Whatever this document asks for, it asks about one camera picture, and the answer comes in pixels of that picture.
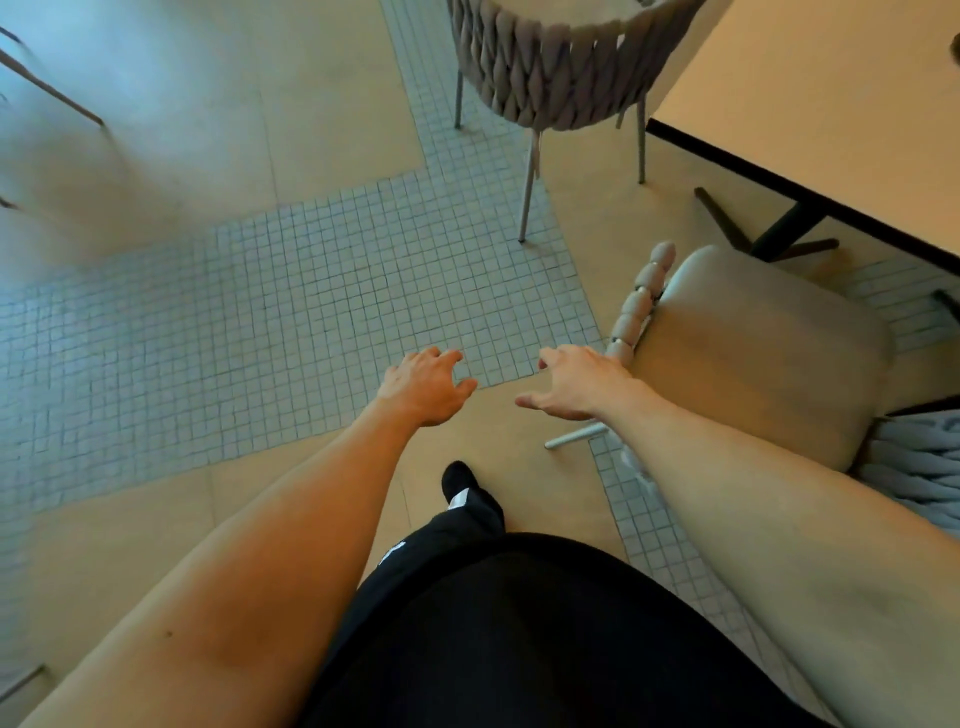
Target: tabletop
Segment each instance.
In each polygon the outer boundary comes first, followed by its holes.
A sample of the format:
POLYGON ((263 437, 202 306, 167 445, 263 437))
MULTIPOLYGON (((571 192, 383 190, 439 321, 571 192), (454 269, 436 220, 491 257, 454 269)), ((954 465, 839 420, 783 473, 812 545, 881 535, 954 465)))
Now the tabletop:
POLYGON ((661 124, 960 255, 956 0, 735 0, 661 124))

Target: chair backrest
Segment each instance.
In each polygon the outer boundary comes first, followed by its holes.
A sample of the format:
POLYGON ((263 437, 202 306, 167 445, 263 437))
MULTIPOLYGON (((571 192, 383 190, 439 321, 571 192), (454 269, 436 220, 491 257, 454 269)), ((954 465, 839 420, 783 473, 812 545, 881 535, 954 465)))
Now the chair backrest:
POLYGON ((704 2, 637 3, 629 20, 571 28, 492 0, 446 0, 464 76, 493 111, 538 132, 580 129, 635 104, 704 2))
POLYGON ((663 295, 666 274, 676 259, 677 249, 673 243, 662 242, 654 247, 650 262, 636 276, 634 291, 623 303, 620 317, 613 325, 607 356, 616 358, 628 369, 634 361, 636 345, 647 328, 654 306, 663 295))

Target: left hand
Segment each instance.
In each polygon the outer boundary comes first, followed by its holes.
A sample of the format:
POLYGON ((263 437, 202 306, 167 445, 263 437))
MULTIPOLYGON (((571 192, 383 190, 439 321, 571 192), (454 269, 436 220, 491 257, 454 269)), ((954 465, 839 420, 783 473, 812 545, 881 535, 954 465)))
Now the left hand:
POLYGON ((437 347, 408 353, 398 367, 387 370, 376 398, 413 418, 417 426, 442 425, 477 388, 473 378, 453 384, 453 367, 463 358, 461 352, 440 353, 437 347))

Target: beige upholstered chair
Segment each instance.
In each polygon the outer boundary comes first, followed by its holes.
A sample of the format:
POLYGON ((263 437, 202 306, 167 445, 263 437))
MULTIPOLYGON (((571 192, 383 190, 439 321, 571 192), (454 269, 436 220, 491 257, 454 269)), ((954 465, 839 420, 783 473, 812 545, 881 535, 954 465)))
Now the beige upholstered chair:
POLYGON ((571 28, 544 26, 492 0, 447 0, 459 63, 454 126, 460 128, 466 78, 495 113, 533 130, 520 242, 547 129, 580 129, 614 115, 619 127, 637 104, 639 181, 646 180, 646 94, 704 2, 645 0, 627 19, 571 28))
MULTIPOLYGON (((670 244, 654 250, 607 353, 692 412, 846 471, 893 361, 886 323, 770 263, 713 246, 664 287, 673 256, 670 244)), ((547 447, 601 431, 591 425, 547 447)))

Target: table edge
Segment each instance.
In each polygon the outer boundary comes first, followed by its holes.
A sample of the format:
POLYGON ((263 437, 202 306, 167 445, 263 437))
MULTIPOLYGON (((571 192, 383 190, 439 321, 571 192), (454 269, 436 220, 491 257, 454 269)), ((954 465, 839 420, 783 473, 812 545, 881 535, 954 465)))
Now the table edge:
POLYGON ((715 147, 703 139, 682 132, 676 127, 659 121, 656 117, 651 118, 647 122, 646 129, 647 132, 653 136, 673 144, 676 147, 680 147, 697 157, 711 161, 714 164, 719 164, 721 167, 734 172, 734 174, 756 182, 757 184, 762 184, 764 187, 772 189, 774 192, 779 192, 779 194, 795 202, 818 206, 828 217, 835 218, 905 253, 915 255, 938 268, 960 276, 960 257, 942 248, 938 248, 919 237, 898 230, 887 223, 877 220, 875 217, 871 217, 852 207, 838 203, 801 184, 792 182, 786 177, 781 177, 775 172, 771 172, 731 152, 715 147))

